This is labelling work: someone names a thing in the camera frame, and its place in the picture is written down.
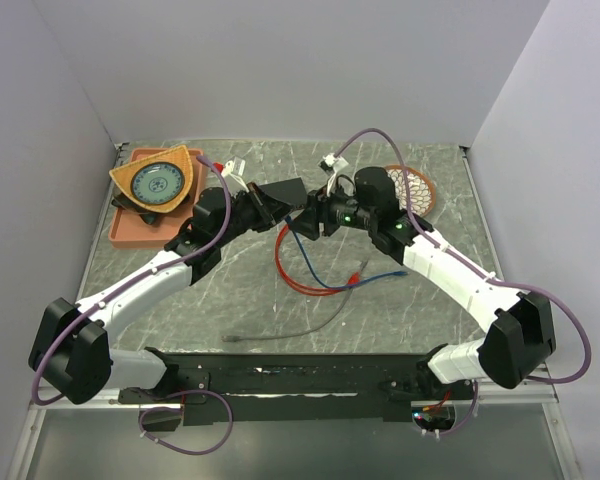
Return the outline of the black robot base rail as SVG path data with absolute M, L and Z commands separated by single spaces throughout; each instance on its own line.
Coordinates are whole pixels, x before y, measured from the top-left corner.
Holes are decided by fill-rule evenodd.
M 163 353 L 165 379 L 126 388 L 122 404 L 183 410 L 186 426 L 235 421 L 380 418 L 409 422 L 415 402 L 469 400 L 467 380 L 441 383 L 419 354 Z

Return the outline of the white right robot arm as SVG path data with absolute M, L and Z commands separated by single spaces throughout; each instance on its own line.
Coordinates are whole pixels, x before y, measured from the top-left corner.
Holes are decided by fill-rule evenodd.
M 529 378 L 555 350 L 549 300 L 527 288 L 501 285 L 430 223 L 402 208 L 384 168 L 363 168 L 353 183 L 352 194 L 335 183 L 310 192 L 290 229 L 311 240 L 341 227 L 366 231 L 381 253 L 436 285 L 485 334 L 480 340 L 434 348 L 417 374 L 419 391 L 436 399 L 460 380 L 488 378 L 514 389 Z

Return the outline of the black network switch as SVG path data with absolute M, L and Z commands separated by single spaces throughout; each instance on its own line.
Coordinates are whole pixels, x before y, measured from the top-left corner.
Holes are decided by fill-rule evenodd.
M 301 178 L 277 181 L 259 186 L 264 205 L 276 220 L 301 210 L 307 203 L 307 190 Z

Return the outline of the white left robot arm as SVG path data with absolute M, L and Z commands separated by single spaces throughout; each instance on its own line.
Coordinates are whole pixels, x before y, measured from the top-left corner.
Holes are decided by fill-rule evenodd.
M 34 380 L 46 380 L 76 405 L 106 388 L 139 388 L 154 401 L 170 400 L 178 377 L 164 354 L 116 350 L 112 343 L 147 310 L 206 276 L 223 246 L 249 230 L 271 229 L 305 201 L 299 178 L 249 183 L 235 194 L 205 189 L 191 217 L 146 265 L 76 303 L 59 298 L 47 306 L 29 356 Z

